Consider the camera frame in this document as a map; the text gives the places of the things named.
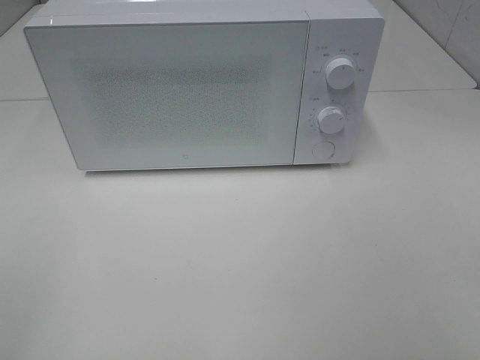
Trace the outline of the round white door button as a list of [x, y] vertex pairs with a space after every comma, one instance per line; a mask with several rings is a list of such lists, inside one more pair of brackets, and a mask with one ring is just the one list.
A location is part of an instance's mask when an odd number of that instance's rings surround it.
[[329, 161], [335, 154], [335, 144], [321, 141], [312, 148], [312, 155], [319, 161]]

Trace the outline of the white microwave door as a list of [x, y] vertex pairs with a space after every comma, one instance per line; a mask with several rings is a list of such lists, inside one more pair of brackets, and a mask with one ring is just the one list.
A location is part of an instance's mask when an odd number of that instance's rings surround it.
[[77, 167], [291, 164], [308, 23], [25, 30]]

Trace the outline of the white microwave oven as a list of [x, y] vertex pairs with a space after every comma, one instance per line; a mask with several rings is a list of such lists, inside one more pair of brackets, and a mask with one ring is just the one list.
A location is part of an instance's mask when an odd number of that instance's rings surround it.
[[368, 1], [48, 1], [24, 34], [84, 171], [345, 164]]

